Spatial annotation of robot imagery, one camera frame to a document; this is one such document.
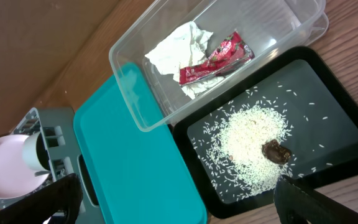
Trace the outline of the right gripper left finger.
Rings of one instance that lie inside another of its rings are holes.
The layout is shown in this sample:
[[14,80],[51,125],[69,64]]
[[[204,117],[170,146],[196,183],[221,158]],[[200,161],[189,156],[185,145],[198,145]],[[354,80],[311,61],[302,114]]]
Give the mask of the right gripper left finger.
[[81,181],[69,174],[53,184],[0,210],[0,224],[43,223],[58,211],[63,212],[63,223],[74,223],[83,199]]

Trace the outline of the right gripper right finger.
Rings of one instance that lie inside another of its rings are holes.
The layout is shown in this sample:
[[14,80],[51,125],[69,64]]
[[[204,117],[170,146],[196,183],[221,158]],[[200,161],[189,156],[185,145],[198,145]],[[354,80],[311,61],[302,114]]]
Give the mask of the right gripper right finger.
[[278,178],[273,201],[281,224],[358,224],[357,212],[286,175]]

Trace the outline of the grey bowl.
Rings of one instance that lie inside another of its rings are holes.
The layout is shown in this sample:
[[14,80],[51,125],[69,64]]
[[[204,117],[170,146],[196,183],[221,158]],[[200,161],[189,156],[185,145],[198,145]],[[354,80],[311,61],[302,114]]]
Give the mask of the grey bowl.
[[40,131],[24,141],[22,158],[31,170],[50,171],[49,156]]

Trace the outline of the brown food scrap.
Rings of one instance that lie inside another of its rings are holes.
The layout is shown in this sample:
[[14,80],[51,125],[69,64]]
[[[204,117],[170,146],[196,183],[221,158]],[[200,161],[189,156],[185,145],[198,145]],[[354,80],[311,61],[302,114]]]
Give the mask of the brown food scrap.
[[292,152],[274,139],[262,146],[262,154],[271,162],[284,165],[291,159]]

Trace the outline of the large white plate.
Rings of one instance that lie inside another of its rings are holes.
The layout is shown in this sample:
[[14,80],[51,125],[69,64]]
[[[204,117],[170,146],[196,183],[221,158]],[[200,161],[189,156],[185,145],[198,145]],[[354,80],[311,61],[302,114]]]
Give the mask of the large white plate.
[[27,135],[13,134],[0,138],[0,199],[17,198],[40,187],[48,175],[36,176],[22,159]]

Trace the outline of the white rice pile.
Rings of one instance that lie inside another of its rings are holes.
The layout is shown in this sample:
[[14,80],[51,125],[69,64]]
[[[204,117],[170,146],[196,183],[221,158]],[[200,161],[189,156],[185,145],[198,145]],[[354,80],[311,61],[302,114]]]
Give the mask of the white rice pile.
[[[331,151],[312,118],[319,105],[291,83],[260,83],[191,124],[187,135],[209,177],[213,192],[232,203],[268,192],[282,174],[304,177],[318,170],[312,163]],[[266,159],[262,146],[276,139],[291,150],[279,165]]]

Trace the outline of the red snack wrapper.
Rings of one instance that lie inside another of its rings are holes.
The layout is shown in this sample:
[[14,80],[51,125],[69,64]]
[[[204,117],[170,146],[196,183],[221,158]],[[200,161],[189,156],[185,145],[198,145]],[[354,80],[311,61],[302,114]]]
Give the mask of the red snack wrapper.
[[243,41],[238,32],[227,36],[212,52],[207,61],[180,69],[179,84],[181,86],[200,80],[223,76],[236,65],[243,65],[255,57],[250,47]]

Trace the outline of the white napkin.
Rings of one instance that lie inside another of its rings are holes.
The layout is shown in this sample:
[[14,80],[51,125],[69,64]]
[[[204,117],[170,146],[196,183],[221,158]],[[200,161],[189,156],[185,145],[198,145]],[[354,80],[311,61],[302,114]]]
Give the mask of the white napkin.
[[145,57],[161,75],[173,75],[179,82],[180,69],[207,61],[206,49],[212,32],[200,29],[190,21],[176,28]]

